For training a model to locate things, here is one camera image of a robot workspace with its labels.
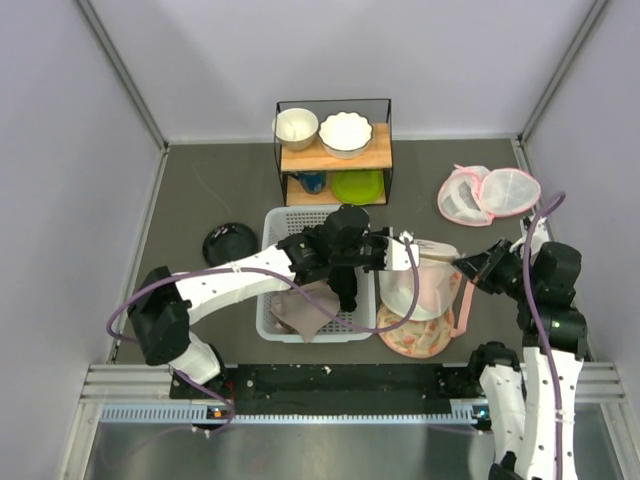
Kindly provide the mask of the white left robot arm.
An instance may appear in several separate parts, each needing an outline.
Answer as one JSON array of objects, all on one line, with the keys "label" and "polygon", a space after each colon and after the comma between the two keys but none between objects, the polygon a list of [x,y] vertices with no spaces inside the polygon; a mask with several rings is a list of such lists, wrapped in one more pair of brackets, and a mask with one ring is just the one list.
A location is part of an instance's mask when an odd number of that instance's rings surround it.
[{"label": "white left robot arm", "polygon": [[173,274],[166,266],[147,274],[127,307],[135,339],[149,366],[186,374],[205,396],[226,387],[215,350],[191,327],[213,312],[272,292],[327,281],[344,312],[356,307],[356,269],[407,268],[411,243],[389,228],[373,232],[367,212],[343,205],[315,226],[305,226],[261,252],[200,272]]}]

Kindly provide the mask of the tulip print mesh bra bag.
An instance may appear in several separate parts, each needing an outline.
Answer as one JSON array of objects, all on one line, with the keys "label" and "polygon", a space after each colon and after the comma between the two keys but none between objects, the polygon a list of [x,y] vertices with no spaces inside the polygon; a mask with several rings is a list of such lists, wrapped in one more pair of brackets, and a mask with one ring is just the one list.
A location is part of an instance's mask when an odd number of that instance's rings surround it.
[{"label": "tulip print mesh bra bag", "polygon": [[459,289],[453,303],[433,314],[418,305],[419,289],[414,289],[412,274],[383,272],[379,277],[381,306],[377,314],[379,328],[392,327],[380,338],[396,353],[414,359],[427,359],[441,353],[452,339],[463,335],[470,317],[474,285],[456,274]]}]

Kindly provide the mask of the pink bra inside bag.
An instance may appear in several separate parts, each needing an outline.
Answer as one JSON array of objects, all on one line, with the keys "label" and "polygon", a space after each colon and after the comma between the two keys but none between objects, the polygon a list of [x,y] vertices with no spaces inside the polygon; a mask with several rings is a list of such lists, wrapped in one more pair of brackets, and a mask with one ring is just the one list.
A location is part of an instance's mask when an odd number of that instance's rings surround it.
[{"label": "pink bra inside bag", "polygon": [[456,274],[422,273],[418,305],[425,311],[436,314],[448,308],[459,289]]}]

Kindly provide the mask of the green plastic plate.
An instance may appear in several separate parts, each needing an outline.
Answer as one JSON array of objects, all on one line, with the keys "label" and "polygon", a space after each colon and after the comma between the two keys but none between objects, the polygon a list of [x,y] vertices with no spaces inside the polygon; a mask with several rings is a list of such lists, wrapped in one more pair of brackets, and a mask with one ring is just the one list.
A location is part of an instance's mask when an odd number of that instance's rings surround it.
[{"label": "green plastic plate", "polygon": [[384,192],[381,170],[336,172],[331,176],[331,190],[343,204],[367,205],[374,203]]}]

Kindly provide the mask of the white scalloped bowl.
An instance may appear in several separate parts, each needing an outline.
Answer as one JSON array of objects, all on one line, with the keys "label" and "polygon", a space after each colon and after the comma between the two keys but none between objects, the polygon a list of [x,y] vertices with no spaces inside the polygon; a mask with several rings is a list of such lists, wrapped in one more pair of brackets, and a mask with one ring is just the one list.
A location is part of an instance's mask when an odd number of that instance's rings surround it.
[{"label": "white scalloped bowl", "polygon": [[324,150],[337,159],[349,160],[366,151],[373,139],[373,125],[356,112],[329,115],[319,127]]}]

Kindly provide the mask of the black garment in basket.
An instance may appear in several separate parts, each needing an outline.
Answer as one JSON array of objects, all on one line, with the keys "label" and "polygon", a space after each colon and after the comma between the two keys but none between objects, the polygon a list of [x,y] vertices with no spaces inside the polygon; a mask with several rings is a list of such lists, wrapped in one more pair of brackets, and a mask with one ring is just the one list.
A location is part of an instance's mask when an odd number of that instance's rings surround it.
[{"label": "black garment in basket", "polygon": [[335,266],[331,269],[327,284],[338,296],[340,309],[343,312],[353,312],[357,308],[356,296],[358,283],[355,269],[350,266]]}]

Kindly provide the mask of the cream round bowl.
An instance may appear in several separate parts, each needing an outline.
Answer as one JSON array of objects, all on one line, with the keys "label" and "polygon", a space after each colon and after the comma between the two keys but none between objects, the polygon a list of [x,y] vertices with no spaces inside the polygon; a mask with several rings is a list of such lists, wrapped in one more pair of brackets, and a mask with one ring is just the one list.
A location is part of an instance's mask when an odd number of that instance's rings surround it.
[{"label": "cream round bowl", "polygon": [[276,140],[291,151],[307,149],[315,140],[319,120],[310,110],[289,108],[277,113],[272,121]]}]

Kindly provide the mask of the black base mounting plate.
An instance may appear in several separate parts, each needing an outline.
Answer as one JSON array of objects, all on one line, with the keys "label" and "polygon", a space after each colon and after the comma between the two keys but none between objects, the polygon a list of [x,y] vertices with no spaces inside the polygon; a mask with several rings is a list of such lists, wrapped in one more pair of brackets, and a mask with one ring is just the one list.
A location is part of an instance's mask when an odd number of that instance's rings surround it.
[{"label": "black base mounting plate", "polygon": [[443,413],[452,400],[480,399],[465,367],[441,364],[242,364],[206,385],[241,414]]}]

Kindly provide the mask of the beige bra in basket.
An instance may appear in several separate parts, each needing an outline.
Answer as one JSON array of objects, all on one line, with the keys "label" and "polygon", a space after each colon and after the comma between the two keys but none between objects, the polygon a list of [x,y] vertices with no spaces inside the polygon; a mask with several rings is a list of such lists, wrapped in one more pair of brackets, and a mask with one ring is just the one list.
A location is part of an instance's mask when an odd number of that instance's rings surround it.
[{"label": "beige bra in basket", "polygon": [[279,328],[286,333],[297,333],[304,343],[310,343],[316,334],[325,327],[330,318],[322,313],[317,304],[332,316],[340,312],[338,296],[324,281],[318,281],[302,287],[314,303],[307,300],[298,290],[279,292],[273,297],[271,313]]}]

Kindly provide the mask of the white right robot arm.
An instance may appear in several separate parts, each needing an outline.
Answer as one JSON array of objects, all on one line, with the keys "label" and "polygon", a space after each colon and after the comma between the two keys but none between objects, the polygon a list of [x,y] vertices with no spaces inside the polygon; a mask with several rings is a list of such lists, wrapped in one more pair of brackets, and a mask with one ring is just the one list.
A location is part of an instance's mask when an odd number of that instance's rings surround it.
[{"label": "white right robot arm", "polygon": [[495,441],[492,479],[574,479],[575,400],[587,356],[587,324],[574,307],[581,254],[544,243],[531,266],[523,249],[501,240],[454,261],[477,289],[517,303],[520,354],[500,342],[478,347],[466,380],[488,401]]}]

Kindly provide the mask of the blue mug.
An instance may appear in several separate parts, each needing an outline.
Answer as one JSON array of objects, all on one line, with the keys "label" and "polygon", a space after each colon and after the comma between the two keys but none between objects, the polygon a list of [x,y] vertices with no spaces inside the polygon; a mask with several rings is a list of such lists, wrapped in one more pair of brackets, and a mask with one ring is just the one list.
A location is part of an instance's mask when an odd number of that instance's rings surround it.
[{"label": "blue mug", "polygon": [[298,181],[304,192],[311,195],[320,194],[327,182],[327,175],[323,171],[299,172],[292,174],[292,177]]}]

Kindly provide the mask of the pink trimmed mesh laundry bag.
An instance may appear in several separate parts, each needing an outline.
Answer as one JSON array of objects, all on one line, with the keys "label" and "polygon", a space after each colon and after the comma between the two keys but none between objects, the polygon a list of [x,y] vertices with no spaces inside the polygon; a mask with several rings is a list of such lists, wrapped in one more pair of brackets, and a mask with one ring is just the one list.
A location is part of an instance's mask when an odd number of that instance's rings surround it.
[{"label": "pink trimmed mesh laundry bag", "polygon": [[437,206],[453,223],[484,227],[530,210],[540,196],[539,182],[520,169],[455,165],[438,192]]}]

